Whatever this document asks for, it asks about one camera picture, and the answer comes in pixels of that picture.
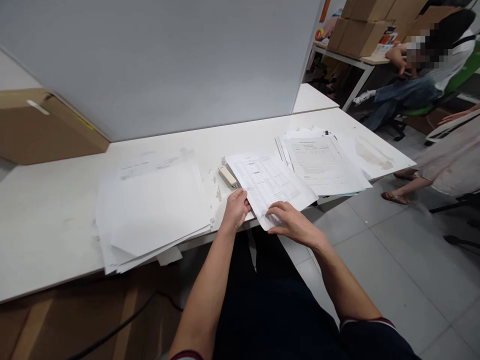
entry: cardboard box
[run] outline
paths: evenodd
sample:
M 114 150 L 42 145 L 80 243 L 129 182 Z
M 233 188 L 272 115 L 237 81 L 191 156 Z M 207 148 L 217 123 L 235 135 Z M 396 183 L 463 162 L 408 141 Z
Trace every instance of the cardboard box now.
M 388 21 L 348 20 L 338 51 L 356 58 L 372 55 L 391 24 Z
M 414 23 L 410 21 L 403 21 L 403 20 L 395 21 L 393 23 L 393 25 L 396 28 L 395 32 L 397 33 L 395 41 L 403 43 L 405 38 L 407 37 L 407 34 L 411 33 L 413 24 Z
M 412 41 L 412 37 L 422 35 L 422 30 L 432 30 L 435 24 L 445 19 L 448 15 L 455 13 L 460 8 L 456 6 L 430 6 L 423 15 L 417 17 L 411 26 L 411 30 L 407 31 L 407 42 Z
M 342 37 L 344 36 L 345 29 L 347 28 L 348 20 L 339 18 L 336 21 L 333 32 L 331 33 L 330 40 L 328 41 L 328 48 L 337 50 L 339 48 Z
M 341 11 L 341 17 L 344 19 L 350 19 L 350 16 L 352 15 L 352 12 L 354 11 L 354 6 L 355 6 L 356 0 L 346 0 L 345 6 L 343 7 L 343 10 Z
M 428 0 L 396 0 L 386 15 L 386 20 L 413 22 Z
M 41 88 L 0 91 L 0 157 L 21 165 L 104 153 L 109 141 Z
M 395 0 L 355 0 L 350 19 L 358 21 L 384 20 Z

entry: desk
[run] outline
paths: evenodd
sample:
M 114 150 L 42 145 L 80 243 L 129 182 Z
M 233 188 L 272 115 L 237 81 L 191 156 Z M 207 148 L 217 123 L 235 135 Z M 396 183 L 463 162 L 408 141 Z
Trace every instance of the desk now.
M 341 108 L 344 112 L 346 112 L 349 109 L 353 100 L 358 96 L 360 90 L 363 88 L 363 86 L 367 82 L 374 68 L 377 65 L 388 64 L 390 62 L 390 60 L 387 59 L 383 54 L 374 54 L 371 56 L 365 56 L 360 58 L 353 58 L 353 57 L 340 55 L 339 53 L 328 50 L 327 45 L 319 41 L 313 42 L 312 51 L 323 54 L 323 55 L 327 55 L 328 57 L 337 59 L 341 62 L 344 62 L 346 64 L 352 65 L 356 68 L 363 70 L 363 74 L 360 77 L 360 80 L 358 80 L 358 83 L 356 84 L 355 88 L 353 88 L 353 91 L 348 97 L 348 100 L 346 101 L 345 105 Z
M 0 301 L 103 269 L 95 208 L 99 181 L 111 167 L 144 152 L 194 148 L 216 230 L 231 192 L 217 174 L 222 157 L 244 152 L 280 157 L 275 137 L 287 130 L 311 126 L 342 132 L 355 139 L 361 137 L 388 154 L 390 165 L 371 171 L 373 179 L 414 164 L 355 119 L 334 108 L 116 142 L 103 154 L 19 165 L 0 183 Z M 201 243 L 211 241 L 213 236 Z
M 304 83 L 300 85 L 295 105 L 293 106 L 293 114 L 308 113 L 317 110 L 327 110 L 339 108 L 340 106 L 328 96 L 315 89 L 310 84 Z

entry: hand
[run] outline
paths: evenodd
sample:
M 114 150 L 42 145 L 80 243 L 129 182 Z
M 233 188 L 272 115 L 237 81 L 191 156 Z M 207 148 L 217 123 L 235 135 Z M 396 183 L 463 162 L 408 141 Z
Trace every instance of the hand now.
M 399 70 L 398 70 L 398 77 L 399 77 L 399 78 L 402 78 L 402 79 L 403 79 L 403 78 L 405 77 L 404 74 L 405 74 L 405 70 L 406 70 L 406 69 L 407 69 L 407 63 L 402 64 L 402 65 L 400 66 L 400 68 L 399 68 Z
M 266 215 L 276 215 L 285 224 L 272 227 L 268 230 L 269 234 L 284 235 L 309 248 L 316 248 L 327 242 L 324 233 L 289 202 L 274 202 Z
M 443 124 L 446 124 L 446 123 L 449 123 L 449 122 L 451 122 L 451 121 L 453 121 L 453 120 L 457 120 L 457 119 L 461 118 L 462 116 L 465 116 L 465 115 L 468 115 L 468 114 L 470 114 L 470 111 L 469 111 L 469 110 L 465 110 L 465 111 L 457 112 L 457 113 L 452 114 L 452 115 L 450 115 L 450 116 L 444 117 L 444 118 L 442 119 L 442 121 L 440 121 L 440 122 L 438 123 L 438 126 L 443 125 Z
M 242 188 L 237 189 L 230 194 L 226 201 L 226 209 L 220 227 L 237 232 L 251 210 L 252 207 L 247 200 L 247 192 Z

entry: black cable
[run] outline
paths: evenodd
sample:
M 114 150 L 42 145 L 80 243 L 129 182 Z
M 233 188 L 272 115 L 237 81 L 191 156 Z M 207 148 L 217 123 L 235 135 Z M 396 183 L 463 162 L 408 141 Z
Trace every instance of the black cable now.
M 119 333 L 123 328 L 125 328 L 128 324 L 130 324 L 133 320 L 135 320 L 135 318 L 140 315 L 140 313 L 145 310 L 145 308 L 147 307 L 147 305 L 150 303 L 150 301 L 152 301 L 152 299 L 154 298 L 155 295 L 160 295 L 164 298 L 167 298 L 169 301 L 170 301 L 170 304 L 178 311 L 182 312 L 184 311 L 180 306 L 178 306 L 177 304 L 175 304 L 174 300 L 170 297 L 170 295 L 166 294 L 166 293 L 163 293 L 161 291 L 155 291 L 154 293 L 152 293 L 150 295 L 150 297 L 148 298 L 147 301 L 145 301 L 145 303 L 137 310 L 135 311 L 135 313 L 133 313 L 132 316 L 130 316 L 127 320 L 125 320 L 122 324 L 120 324 L 119 326 L 117 326 L 114 330 L 112 330 L 109 334 L 105 335 L 104 337 L 102 337 L 100 340 L 94 342 L 92 345 L 90 345 L 89 347 L 87 347 L 86 349 L 80 351 L 78 354 L 75 354 L 71 357 L 68 358 L 68 360 L 79 360 L 79 359 L 82 359 L 83 357 L 87 356 L 88 354 L 90 354 L 92 351 L 96 350 L 97 348 L 99 348 L 100 346 L 102 346 L 103 344 L 105 344 L 108 340 L 110 340 L 112 337 L 114 337 L 117 333 Z

